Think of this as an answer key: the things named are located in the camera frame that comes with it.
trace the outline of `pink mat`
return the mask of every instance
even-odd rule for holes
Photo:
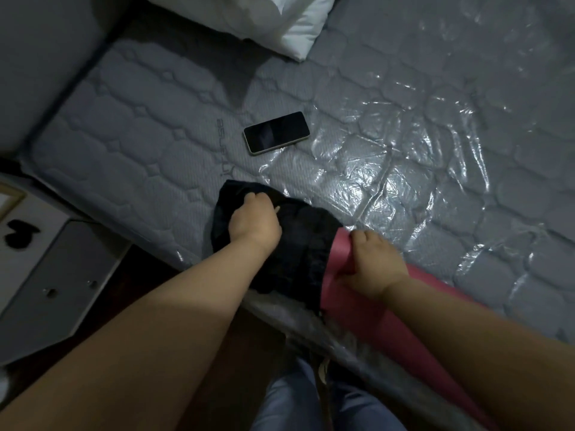
[[[408,265],[408,271],[413,278],[435,289],[471,301],[457,289],[415,266]],[[321,310],[343,328],[354,333],[358,340],[370,344],[399,363],[411,375],[427,384],[444,399],[466,411],[484,427],[497,430],[493,420],[465,393],[397,316],[382,304],[370,301],[337,280],[338,274],[354,272],[355,264],[349,232],[345,228],[340,228],[332,244],[323,277]]]

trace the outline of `smartphone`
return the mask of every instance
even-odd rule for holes
[[[308,137],[309,128],[302,112],[290,113],[244,129],[244,139],[253,156],[295,144]]]

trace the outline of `mattress logo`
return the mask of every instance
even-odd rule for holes
[[[224,120],[217,120],[217,136],[220,140],[220,152],[221,152],[221,174],[232,177],[232,170],[234,167],[230,162],[228,162],[228,149],[224,145],[224,139],[226,138],[226,131],[224,130]]]

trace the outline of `dark floor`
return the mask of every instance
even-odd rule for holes
[[[0,409],[114,315],[175,274],[175,270],[133,246],[74,337],[7,367],[12,384],[8,398],[0,404]],[[178,430],[248,431],[267,383],[277,369],[284,342],[282,333],[247,311],[238,310]],[[374,394],[409,431],[437,429],[397,401],[377,392]]]

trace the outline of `black cloth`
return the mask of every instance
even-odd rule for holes
[[[327,210],[284,196],[259,183],[227,180],[220,189],[212,224],[214,252],[229,244],[228,224],[249,192],[265,192],[278,211],[282,238],[250,287],[260,293],[272,290],[304,302],[319,312],[321,282],[335,233],[342,225]]]

